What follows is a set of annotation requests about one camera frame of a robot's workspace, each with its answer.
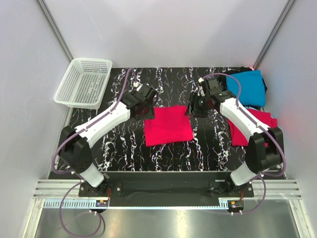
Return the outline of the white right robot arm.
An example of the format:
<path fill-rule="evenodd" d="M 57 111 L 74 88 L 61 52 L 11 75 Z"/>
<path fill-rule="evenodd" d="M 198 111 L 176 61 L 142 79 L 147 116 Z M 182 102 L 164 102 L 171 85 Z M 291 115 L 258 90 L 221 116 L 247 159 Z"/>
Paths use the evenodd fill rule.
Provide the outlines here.
<path fill-rule="evenodd" d="M 219 73 L 199 78 L 199 89 L 190 94 L 185 114 L 205 118 L 210 110 L 216 110 L 230 120 L 247 139 L 245 161 L 231 172 L 226 181 L 227 189 L 234 189 L 262 177 L 277 165 L 286 165 L 283 133 L 280 128 L 271 128 L 261 122 L 242 105 L 239 101 L 241 87 L 234 95 L 220 86 L 217 76 Z"/>

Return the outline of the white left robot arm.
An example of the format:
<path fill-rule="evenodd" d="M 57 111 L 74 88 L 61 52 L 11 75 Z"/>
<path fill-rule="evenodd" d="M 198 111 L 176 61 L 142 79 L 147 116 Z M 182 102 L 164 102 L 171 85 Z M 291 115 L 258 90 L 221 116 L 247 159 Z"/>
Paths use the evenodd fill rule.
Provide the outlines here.
<path fill-rule="evenodd" d="M 94 165 L 91 149 L 105 134 L 130 119 L 153 119 L 157 95 L 154 88 L 141 84 L 131 92 L 121 94 L 108 109 L 89 122 L 75 128 L 64 127 L 60 134 L 57 156 L 80 179 L 93 188 L 99 188 L 106 178 Z"/>

